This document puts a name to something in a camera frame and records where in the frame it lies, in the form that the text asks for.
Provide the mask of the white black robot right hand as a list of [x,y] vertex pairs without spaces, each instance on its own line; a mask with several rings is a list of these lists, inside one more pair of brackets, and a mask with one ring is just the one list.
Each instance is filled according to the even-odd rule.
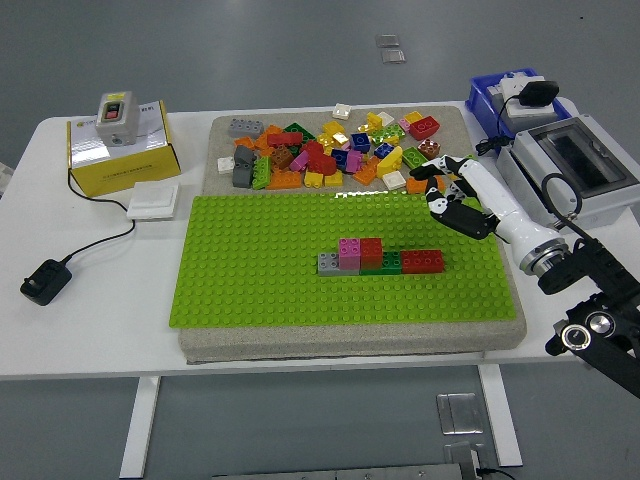
[[427,182],[425,199],[434,219],[474,239],[495,234],[529,275],[568,251],[557,231],[532,221],[510,191],[472,158],[443,155],[410,175]]

